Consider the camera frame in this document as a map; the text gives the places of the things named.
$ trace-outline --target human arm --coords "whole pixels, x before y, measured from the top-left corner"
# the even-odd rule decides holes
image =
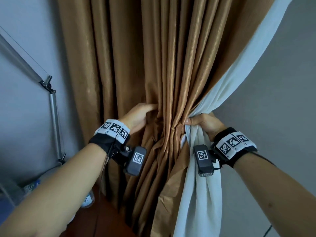
[[[139,104],[122,119],[130,134],[146,124],[153,104]],[[1,236],[59,236],[79,209],[106,162],[106,153],[90,143],[40,184],[0,226]]]
[[[186,124],[201,125],[211,141],[226,129],[213,114]],[[297,181],[251,153],[239,158],[234,169],[280,236],[315,236],[316,198]]]

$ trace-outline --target wall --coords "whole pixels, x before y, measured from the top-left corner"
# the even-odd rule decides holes
[[[293,0],[255,68],[214,111],[260,154],[316,195],[316,0]],[[263,236],[270,226],[230,167],[222,170],[221,236]],[[275,230],[267,237],[275,237]]]
[[[0,0],[0,25],[53,76],[64,149],[73,156],[83,142],[57,1]],[[0,174],[25,182],[57,164],[49,94],[1,45],[0,110]]]

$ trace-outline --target brown curtain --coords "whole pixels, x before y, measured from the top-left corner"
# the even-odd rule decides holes
[[[173,234],[189,162],[184,120],[246,46],[274,0],[58,0],[87,143],[109,118],[158,103],[134,134],[147,156],[129,177],[113,161],[104,193],[139,236]]]

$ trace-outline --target curtain fold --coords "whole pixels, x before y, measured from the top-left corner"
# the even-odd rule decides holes
[[[273,1],[58,0],[85,142],[106,119],[158,103],[131,138],[147,149],[140,175],[124,175],[112,160],[104,173],[104,193],[139,236],[172,233],[189,164],[184,120]]]

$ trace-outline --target wooden table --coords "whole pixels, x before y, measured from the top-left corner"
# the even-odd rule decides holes
[[[136,237],[117,210],[103,195],[99,201],[99,187],[97,185],[93,187],[93,193],[95,196],[93,205],[86,209],[80,208],[60,237]]]

